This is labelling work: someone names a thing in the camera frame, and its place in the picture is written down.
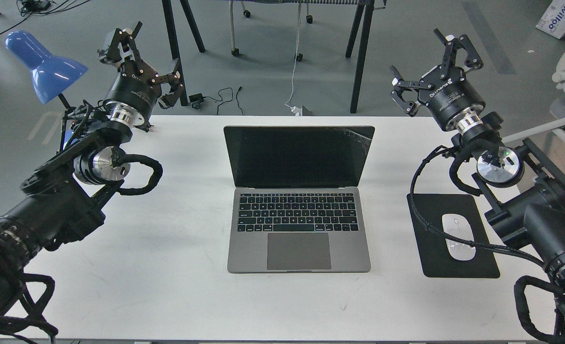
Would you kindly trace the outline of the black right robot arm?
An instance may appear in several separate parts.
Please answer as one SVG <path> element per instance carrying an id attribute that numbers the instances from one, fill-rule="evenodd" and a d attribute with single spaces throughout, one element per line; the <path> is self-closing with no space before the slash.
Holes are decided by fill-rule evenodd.
<path id="1" fill-rule="evenodd" d="M 483 67 L 467 35 L 435 35 L 444 44 L 442 63 L 418 81 L 404 80 L 392 66 L 391 97 L 409 116 L 426 107 L 443 131 L 455 131 L 452 147 L 438 146 L 415 172 L 408 194 L 410 211 L 424 229 L 435 235 L 529 260 L 541 266 L 548 281 L 522 276 L 514 284 L 516 312 L 521 327 L 536 340 L 565 344 L 565 174 L 530 139 L 510 148 L 499 134 L 503 119 L 484 114 L 485 101 L 467 79 Z M 457 189 L 485 196 L 490 211 L 485 217 L 502 245 L 461 239 L 437 229 L 417 208 L 414 187 L 422 170 L 438 155 L 452 157 L 449 178 Z M 527 286 L 550 292 L 555 302 L 554 333 L 539 331 L 530 318 Z"/>

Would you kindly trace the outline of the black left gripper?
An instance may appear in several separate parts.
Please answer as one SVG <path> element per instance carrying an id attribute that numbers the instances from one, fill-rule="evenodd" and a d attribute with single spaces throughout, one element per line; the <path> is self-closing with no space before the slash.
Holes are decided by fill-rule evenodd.
<path id="1" fill-rule="evenodd" d="M 172 71 L 158 76 L 150 66 L 139 66 L 142 61 L 135 37 L 142 28 L 142 22 L 125 29 L 115 29 L 108 33 L 101 50 L 99 61 L 104 65 L 119 67 L 103 102 L 110 120 L 128 127 L 148 127 L 154 106 L 169 109 L 175 106 L 185 87 L 181 81 L 181 59 L 173 59 Z M 169 85 L 170 91 L 162 94 L 160 85 Z"/>

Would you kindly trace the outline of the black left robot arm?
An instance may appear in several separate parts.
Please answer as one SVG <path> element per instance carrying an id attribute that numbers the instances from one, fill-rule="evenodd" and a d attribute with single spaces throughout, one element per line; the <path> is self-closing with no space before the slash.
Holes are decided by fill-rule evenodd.
<path id="1" fill-rule="evenodd" d="M 19 337 L 38 327 L 55 343 L 58 329 L 44 318 L 54 280 L 24 267 L 42 250 L 84 239 L 105 222 L 102 209 L 114 196 L 146 194 L 158 185 L 162 165 L 146 155 L 127 154 L 121 145 L 134 127 L 148 131 L 154 106 L 175 105 L 184 92 L 179 59 L 161 75 L 143 61 L 135 44 L 142 24 L 116 29 L 99 50 L 101 63 L 117 69 L 105 99 L 95 106 L 66 106 L 59 152 L 21 185 L 25 200 L 0 217 L 0 334 Z"/>

